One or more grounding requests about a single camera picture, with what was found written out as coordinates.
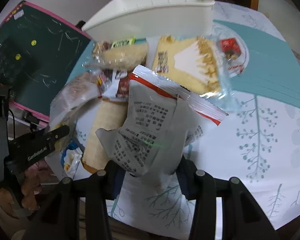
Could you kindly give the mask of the person's left hand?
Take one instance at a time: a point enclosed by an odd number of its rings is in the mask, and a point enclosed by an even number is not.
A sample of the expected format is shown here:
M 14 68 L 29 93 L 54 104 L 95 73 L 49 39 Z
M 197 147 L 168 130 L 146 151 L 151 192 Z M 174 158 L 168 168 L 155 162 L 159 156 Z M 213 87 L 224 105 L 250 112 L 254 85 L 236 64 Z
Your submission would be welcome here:
M 51 174 L 53 172 L 44 160 L 36 162 L 25 171 L 25 178 L 21 186 L 23 208 L 29 211 L 37 210 L 35 193 L 42 190 L 41 183 L 47 182 L 52 177 Z M 0 189 L 0 207 L 11 217 L 17 218 L 17 208 L 12 194 L 7 189 Z

